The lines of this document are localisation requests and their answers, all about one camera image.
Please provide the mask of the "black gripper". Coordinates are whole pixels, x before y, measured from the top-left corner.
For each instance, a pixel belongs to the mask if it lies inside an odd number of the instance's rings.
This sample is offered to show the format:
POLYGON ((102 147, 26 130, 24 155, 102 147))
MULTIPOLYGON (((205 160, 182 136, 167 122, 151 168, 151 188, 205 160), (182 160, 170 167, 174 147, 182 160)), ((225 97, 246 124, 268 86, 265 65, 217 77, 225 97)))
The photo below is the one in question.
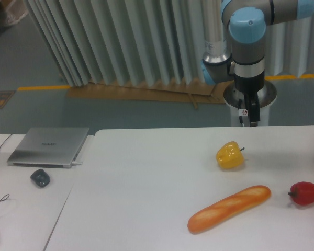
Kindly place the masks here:
POLYGON ((257 92, 264 87, 264 74, 254 77, 234 76, 235 87, 244 94, 245 107, 248 111, 249 126, 256 127, 260 122, 260 103, 257 92))

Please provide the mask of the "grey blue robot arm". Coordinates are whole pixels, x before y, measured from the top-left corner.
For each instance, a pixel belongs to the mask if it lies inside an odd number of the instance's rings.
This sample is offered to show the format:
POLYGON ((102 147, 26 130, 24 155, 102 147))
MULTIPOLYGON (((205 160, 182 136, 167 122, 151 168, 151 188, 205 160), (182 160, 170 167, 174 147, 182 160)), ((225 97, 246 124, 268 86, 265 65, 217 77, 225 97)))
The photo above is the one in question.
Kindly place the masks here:
POLYGON ((261 123, 261 108, 276 98, 265 81, 268 26, 311 17, 314 1, 202 1, 205 52, 201 69, 209 85, 233 81, 224 101, 242 126, 261 123))

